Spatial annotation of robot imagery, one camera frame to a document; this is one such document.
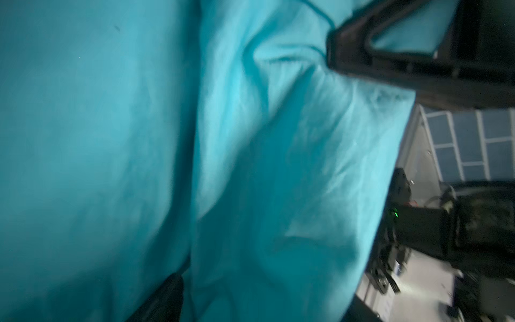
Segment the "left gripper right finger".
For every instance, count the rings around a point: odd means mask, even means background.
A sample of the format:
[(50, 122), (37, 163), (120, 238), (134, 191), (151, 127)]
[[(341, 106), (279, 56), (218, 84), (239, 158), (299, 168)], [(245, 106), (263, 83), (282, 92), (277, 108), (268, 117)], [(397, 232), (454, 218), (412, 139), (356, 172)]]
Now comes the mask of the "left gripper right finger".
[(341, 319), (342, 322), (382, 322), (379, 315), (374, 313), (357, 295), (355, 295)]

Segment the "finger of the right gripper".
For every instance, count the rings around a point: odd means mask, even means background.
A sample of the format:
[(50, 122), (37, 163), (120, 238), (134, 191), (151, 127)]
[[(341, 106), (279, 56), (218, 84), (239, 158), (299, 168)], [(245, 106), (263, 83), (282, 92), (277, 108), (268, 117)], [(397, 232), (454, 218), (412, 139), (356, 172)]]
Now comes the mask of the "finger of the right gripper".
[(434, 25), (436, 47), (403, 48), (408, 21), (422, 30), (435, 1), (374, 1), (327, 37), (328, 67), (413, 90), (422, 105), (442, 110), (514, 106), (514, 2), (450, 1)]

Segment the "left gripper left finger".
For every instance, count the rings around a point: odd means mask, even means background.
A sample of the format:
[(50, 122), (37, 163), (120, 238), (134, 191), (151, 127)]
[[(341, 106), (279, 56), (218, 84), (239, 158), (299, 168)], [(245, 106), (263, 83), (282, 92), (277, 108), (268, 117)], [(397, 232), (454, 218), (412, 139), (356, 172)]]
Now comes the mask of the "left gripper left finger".
[(179, 322), (184, 287), (182, 276), (171, 274), (126, 322)]

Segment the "teal long pants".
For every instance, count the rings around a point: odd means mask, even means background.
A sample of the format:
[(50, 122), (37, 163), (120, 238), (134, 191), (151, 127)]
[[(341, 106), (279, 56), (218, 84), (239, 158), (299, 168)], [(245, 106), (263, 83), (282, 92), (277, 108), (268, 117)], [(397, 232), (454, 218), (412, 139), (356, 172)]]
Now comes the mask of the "teal long pants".
[(413, 91), (339, 75), (367, 1), (2, 1), (1, 320), (340, 321)]

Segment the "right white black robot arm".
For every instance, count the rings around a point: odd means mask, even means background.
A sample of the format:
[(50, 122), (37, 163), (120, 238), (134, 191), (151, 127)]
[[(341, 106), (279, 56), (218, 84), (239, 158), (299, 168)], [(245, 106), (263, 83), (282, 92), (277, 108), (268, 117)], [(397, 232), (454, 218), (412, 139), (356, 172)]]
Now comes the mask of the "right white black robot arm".
[[(443, 111), (506, 109), (514, 104), (514, 67), (481, 59), (485, 7), (460, 1), (443, 41), (442, 58), (372, 47), (375, 36), (409, 17), (423, 1), (381, 1), (330, 33), (327, 64), (412, 90), (418, 103)], [(448, 188), (439, 209), (400, 206), (389, 224), (398, 244), (494, 279), (514, 278), (514, 182), (478, 181)]]

